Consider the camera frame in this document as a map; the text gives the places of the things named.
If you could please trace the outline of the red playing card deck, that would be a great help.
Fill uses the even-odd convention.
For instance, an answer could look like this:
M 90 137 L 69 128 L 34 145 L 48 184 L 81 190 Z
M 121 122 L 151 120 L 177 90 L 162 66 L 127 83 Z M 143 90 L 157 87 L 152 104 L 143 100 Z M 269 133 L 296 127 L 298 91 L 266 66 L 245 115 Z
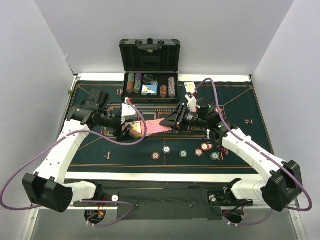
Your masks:
M 164 120 L 164 118 L 155 119 L 155 120 L 146 120 L 146 136 L 150 136 L 153 134 L 169 132 L 172 130 L 171 127 L 162 126 L 160 122 Z M 142 137 L 145 134 L 145 126 L 142 120 L 140 121 L 132 121 L 127 122 L 125 126 L 131 126 L 130 133 L 134 137 Z

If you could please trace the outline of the blue poker chip stack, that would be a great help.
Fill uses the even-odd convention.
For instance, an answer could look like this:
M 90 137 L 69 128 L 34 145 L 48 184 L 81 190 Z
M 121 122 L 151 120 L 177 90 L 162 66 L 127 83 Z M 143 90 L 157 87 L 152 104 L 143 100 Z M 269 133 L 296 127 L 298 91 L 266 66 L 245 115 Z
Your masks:
M 171 148 L 169 146 L 164 146 L 162 150 L 165 154 L 168 154 L 171 152 Z

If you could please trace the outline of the green poker chip stack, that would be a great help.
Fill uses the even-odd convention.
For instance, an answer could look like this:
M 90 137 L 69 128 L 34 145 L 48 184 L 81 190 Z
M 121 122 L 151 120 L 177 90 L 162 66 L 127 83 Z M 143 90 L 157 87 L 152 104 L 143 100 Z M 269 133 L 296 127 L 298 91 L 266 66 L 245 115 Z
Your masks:
M 188 156 L 188 152 L 186 150 L 181 150 L 179 152 L 179 157 L 180 158 L 186 158 Z

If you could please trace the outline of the red poker chip stack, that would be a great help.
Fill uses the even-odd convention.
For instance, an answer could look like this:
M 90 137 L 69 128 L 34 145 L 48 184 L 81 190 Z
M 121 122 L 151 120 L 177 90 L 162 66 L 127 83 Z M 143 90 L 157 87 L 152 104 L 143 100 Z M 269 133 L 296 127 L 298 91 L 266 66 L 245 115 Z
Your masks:
M 159 152 L 153 152 L 153 153 L 151 154 L 151 158 L 152 158 L 153 160 L 155 160 L 155 161 L 159 160 L 160 157 L 161 157 L 161 155 L 160 155 Z

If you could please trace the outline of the red triangular dealer button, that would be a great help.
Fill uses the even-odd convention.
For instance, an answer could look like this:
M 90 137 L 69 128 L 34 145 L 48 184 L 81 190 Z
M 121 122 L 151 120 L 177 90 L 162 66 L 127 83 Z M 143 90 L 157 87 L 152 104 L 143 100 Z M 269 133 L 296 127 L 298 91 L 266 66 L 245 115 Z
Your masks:
M 229 154 L 229 150 L 221 145 L 219 145 L 217 147 L 223 154 L 228 155 Z

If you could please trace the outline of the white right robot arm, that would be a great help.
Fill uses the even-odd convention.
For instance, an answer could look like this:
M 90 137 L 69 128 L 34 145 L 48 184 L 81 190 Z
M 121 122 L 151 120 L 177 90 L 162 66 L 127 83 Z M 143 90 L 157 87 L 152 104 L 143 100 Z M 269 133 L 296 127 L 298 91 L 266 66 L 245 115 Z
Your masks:
M 230 205 L 239 200 L 253 200 L 265 202 L 274 211 L 281 212 L 303 192 L 298 163 L 286 162 L 263 149 L 239 127 L 225 121 L 209 99 L 197 101 L 194 111 L 188 103 L 180 103 L 160 125 L 180 132 L 190 128 L 204 131 L 209 140 L 233 152 L 261 176 L 259 181 L 236 178 L 228 183 L 223 198 Z

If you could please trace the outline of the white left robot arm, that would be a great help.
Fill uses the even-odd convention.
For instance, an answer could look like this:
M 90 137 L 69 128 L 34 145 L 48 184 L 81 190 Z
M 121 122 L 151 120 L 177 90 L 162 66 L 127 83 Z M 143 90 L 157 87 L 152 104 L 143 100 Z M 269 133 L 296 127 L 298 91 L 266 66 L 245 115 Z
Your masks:
M 86 200 L 92 206 L 102 202 L 103 193 L 94 183 L 65 183 L 65 178 L 78 149 L 94 127 L 112 128 L 115 135 L 127 136 L 123 126 L 137 118 L 137 111 L 126 99 L 119 113 L 111 113 L 107 110 L 109 100 L 109 93 L 93 89 L 87 99 L 69 110 L 57 145 L 33 174 L 27 173 L 22 179 L 31 203 L 62 213 L 73 202 Z

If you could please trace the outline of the orange chips in case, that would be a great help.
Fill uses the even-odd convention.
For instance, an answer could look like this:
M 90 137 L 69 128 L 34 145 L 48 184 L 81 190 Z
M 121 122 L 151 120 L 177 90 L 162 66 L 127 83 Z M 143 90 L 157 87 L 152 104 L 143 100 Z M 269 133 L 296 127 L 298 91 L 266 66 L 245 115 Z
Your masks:
M 167 92 L 168 92 L 168 87 L 166 85 L 162 85 L 160 87 L 160 97 L 161 98 L 166 98 L 167 97 Z

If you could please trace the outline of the lilac chips in case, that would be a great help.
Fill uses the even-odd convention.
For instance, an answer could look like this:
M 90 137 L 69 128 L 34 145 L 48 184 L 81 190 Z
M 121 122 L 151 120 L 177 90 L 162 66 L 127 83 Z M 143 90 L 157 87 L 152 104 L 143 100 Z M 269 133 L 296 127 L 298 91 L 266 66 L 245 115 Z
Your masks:
M 175 78 L 174 77 L 168 78 L 168 95 L 170 98 L 176 97 Z

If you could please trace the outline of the blue card box in case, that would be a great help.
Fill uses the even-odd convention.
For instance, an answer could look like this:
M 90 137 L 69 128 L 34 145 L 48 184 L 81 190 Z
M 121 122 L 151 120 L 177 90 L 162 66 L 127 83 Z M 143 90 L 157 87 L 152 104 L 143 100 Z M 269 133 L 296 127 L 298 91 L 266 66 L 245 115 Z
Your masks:
M 152 84 L 143 84 L 141 89 L 142 96 L 156 96 L 158 94 L 158 86 Z

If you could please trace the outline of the green red chips in case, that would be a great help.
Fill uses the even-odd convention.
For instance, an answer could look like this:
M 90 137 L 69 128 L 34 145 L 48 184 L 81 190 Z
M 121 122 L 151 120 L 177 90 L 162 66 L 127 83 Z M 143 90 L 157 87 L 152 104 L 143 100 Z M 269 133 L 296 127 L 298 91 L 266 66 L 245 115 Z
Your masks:
M 128 74 L 126 92 L 131 94 L 134 91 L 134 85 L 135 85 L 135 73 L 131 72 Z

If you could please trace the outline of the black round button in case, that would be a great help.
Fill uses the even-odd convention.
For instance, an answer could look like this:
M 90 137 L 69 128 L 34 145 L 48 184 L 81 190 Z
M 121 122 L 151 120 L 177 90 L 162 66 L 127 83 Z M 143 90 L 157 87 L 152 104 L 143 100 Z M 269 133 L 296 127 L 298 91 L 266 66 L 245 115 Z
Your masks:
M 142 80 L 143 80 L 144 83 L 150 84 L 151 82 L 153 82 L 154 77 L 153 77 L 152 74 L 147 73 L 147 74 L 143 75 Z

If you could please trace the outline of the purple green chips in case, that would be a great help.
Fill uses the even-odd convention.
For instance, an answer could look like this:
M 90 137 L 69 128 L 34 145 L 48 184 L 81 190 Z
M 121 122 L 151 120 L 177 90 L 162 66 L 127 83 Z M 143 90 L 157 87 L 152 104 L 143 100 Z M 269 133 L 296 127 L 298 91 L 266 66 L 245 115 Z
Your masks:
M 142 73 L 137 72 L 135 74 L 135 79 L 134 79 L 134 88 L 133 88 L 134 93 L 136 94 L 140 93 L 141 86 L 142 86 Z

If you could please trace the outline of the black poker chip case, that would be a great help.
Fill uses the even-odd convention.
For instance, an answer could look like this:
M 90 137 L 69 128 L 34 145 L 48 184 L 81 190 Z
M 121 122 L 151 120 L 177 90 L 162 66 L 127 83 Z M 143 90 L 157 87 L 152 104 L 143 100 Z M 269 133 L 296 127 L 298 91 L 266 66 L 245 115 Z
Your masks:
M 122 39 L 119 49 L 125 71 L 121 98 L 130 98 L 134 103 L 173 104 L 179 100 L 178 68 L 181 42 L 177 39 Z M 140 93 L 127 93 L 129 73 L 142 73 Z M 153 82 L 145 83 L 143 76 L 153 75 Z M 175 98 L 168 93 L 168 78 L 175 81 Z M 141 95 L 142 85 L 157 85 L 156 96 Z M 161 86 L 167 86 L 166 98 L 161 98 Z

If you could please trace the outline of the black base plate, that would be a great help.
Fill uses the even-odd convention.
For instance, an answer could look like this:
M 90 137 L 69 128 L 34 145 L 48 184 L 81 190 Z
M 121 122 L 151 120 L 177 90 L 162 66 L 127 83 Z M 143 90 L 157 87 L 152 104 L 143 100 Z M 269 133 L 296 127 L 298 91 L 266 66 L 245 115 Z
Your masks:
M 230 200 L 224 183 L 96 181 L 97 193 L 88 203 L 76 206 L 117 207 L 117 217 L 125 220 L 193 220 L 222 219 L 227 215 L 239 219 L 251 200 Z

